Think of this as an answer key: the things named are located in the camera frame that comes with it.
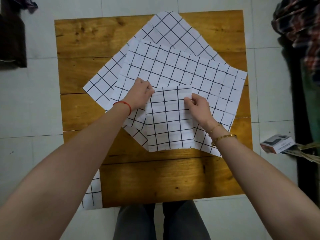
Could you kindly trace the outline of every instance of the tiled floor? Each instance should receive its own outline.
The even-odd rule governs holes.
[[[297,182],[296,162],[266,154],[259,141],[294,136],[290,79],[270,21],[281,0],[34,0],[26,25],[28,68],[0,71],[0,204],[43,157],[63,143],[54,19],[242,9],[253,148]],[[271,239],[245,195],[197,200],[212,239]],[[78,212],[62,239],[112,239],[119,208]],[[162,236],[163,214],[155,225]]]

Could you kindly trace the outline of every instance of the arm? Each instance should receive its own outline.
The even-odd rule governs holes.
[[[138,78],[123,101],[132,110],[142,107],[151,88]],[[127,104],[115,104],[31,170],[0,209],[1,238],[59,239],[129,111]]]
[[[213,141],[230,134],[215,127],[205,98],[193,93],[185,103]],[[292,181],[235,137],[215,144],[273,239],[320,238],[320,210]]]

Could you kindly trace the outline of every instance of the hand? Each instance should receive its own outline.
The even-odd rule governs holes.
[[[134,111],[135,109],[145,106],[154,92],[150,82],[137,78],[122,101],[130,104],[132,111]]]
[[[184,98],[184,104],[204,130],[209,131],[218,125],[218,122],[212,117],[209,103],[204,97],[193,93],[192,99]]]

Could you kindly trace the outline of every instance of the product box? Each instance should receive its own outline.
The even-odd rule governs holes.
[[[260,145],[265,152],[279,154],[284,150],[295,145],[295,142],[291,136],[277,134],[273,137],[270,137],[268,140],[260,143]]]

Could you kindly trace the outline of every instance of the green fabric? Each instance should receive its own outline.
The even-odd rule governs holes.
[[[306,111],[308,114],[311,135],[314,142],[320,142],[320,87],[311,80],[311,76],[306,69],[303,60],[301,60],[300,63],[302,86],[306,100]]]

